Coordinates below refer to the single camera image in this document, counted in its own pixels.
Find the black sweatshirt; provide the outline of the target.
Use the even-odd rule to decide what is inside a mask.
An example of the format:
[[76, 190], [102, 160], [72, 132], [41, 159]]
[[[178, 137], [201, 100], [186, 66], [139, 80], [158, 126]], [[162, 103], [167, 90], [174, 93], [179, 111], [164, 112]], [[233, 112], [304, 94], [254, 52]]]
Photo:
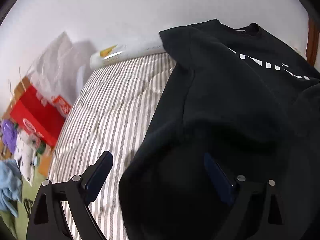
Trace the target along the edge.
[[300, 238], [319, 239], [319, 72], [259, 25], [160, 32], [175, 68], [119, 183], [129, 239], [204, 239], [204, 154], [291, 158]]

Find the green bed sheet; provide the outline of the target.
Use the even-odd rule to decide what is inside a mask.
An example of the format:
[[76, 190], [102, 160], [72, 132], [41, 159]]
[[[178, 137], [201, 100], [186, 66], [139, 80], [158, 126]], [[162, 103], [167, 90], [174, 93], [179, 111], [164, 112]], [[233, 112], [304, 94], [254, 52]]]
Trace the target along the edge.
[[[22, 200], [28, 199], [32, 202], [35, 200], [41, 183], [46, 179], [39, 173], [38, 168], [34, 170], [33, 185], [31, 186], [22, 178]], [[29, 218], [23, 202], [15, 202], [18, 211], [18, 217], [14, 217], [10, 212], [1, 211], [1, 218], [16, 239], [26, 239]]]

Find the wooden nightstand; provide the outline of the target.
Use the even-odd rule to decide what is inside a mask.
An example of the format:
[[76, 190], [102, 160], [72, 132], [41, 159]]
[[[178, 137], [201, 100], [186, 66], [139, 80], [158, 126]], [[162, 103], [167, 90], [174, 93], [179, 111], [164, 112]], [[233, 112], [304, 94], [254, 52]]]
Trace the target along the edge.
[[48, 177], [49, 169], [53, 158], [54, 149], [50, 153], [39, 155], [38, 172], [44, 177]]

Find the light blue cloth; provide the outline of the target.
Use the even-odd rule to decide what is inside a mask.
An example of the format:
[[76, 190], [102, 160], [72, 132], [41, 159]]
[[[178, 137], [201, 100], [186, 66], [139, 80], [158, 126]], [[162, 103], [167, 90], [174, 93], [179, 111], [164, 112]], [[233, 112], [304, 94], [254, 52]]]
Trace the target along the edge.
[[18, 217], [13, 202], [22, 201], [22, 176], [14, 159], [1, 160], [1, 211], [8, 211]]

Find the green label water bottle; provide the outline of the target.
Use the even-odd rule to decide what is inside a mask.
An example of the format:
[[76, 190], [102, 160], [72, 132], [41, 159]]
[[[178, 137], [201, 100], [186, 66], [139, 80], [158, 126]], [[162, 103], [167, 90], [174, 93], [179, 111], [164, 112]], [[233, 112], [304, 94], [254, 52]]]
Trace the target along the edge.
[[39, 146], [36, 149], [36, 153], [40, 155], [50, 155], [51, 150], [51, 147], [47, 143], [40, 142]]

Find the white spotted pillow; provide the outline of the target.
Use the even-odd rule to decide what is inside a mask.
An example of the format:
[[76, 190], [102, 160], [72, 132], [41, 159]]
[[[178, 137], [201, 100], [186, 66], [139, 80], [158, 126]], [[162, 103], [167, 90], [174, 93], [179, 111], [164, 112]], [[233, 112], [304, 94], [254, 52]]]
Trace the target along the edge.
[[14, 159], [21, 175], [30, 186], [33, 186], [34, 158], [39, 145], [40, 139], [35, 134], [28, 134], [24, 130], [18, 131]]

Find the purple cloth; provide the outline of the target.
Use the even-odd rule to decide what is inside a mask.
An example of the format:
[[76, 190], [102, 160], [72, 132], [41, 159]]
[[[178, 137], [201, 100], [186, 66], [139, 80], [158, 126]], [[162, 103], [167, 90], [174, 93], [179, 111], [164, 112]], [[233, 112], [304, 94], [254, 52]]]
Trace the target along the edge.
[[9, 119], [4, 119], [1, 122], [1, 139], [3, 144], [9, 149], [10, 153], [14, 154], [17, 141], [17, 128]]

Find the red paper shopping bag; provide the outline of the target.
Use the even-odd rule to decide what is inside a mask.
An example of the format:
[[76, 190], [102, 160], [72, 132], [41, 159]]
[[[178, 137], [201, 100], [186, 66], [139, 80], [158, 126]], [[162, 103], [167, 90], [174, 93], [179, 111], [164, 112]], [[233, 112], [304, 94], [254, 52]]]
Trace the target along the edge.
[[56, 145], [71, 105], [61, 96], [49, 102], [32, 85], [13, 107], [10, 117], [28, 134], [35, 134], [49, 146]]

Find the striped quilted mattress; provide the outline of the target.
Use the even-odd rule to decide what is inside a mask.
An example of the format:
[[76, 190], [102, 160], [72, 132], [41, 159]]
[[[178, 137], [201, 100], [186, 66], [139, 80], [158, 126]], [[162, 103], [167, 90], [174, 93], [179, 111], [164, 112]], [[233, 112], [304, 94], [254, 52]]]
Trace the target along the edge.
[[53, 183], [82, 174], [105, 151], [113, 155], [112, 170], [89, 205], [107, 239], [127, 239], [118, 185], [145, 137], [175, 64], [163, 53], [94, 71], [60, 133], [48, 174]]

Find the wooden headboard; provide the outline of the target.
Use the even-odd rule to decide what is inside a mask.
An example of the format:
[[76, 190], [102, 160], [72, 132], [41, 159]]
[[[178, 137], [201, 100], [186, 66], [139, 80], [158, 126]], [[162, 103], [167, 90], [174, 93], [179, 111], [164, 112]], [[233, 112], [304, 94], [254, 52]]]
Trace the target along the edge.
[[10, 103], [7, 107], [7, 110], [1, 116], [2, 119], [10, 119], [10, 113], [13, 107], [16, 105], [20, 97], [25, 93], [28, 87], [31, 86], [30, 80], [25, 76], [15, 87], [14, 90], [10, 91]]

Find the white Miniso plastic bag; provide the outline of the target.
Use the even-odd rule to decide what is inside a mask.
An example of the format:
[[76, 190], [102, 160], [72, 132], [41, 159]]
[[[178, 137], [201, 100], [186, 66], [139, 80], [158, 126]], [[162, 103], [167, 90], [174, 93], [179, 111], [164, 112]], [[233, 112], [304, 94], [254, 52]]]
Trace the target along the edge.
[[89, 60], [94, 52], [90, 41], [73, 43], [63, 32], [32, 63], [27, 77], [50, 102], [61, 96], [73, 105], [93, 73]]

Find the white duck print sheet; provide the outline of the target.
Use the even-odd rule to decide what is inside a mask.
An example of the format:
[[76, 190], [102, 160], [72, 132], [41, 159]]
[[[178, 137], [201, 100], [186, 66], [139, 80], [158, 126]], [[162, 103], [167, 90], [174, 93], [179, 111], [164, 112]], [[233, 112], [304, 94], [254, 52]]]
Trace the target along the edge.
[[153, 41], [138, 43], [115, 44], [92, 54], [89, 66], [92, 70], [107, 67], [121, 61], [138, 57], [164, 53], [165, 49], [160, 38]]

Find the brown wooden door frame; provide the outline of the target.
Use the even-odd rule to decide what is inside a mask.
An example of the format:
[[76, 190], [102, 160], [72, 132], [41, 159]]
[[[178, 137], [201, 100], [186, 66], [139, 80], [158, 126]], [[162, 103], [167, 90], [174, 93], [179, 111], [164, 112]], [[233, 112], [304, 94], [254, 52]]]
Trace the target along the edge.
[[308, 14], [308, 41], [306, 46], [306, 61], [315, 66], [319, 48], [319, 27], [313, 17]]

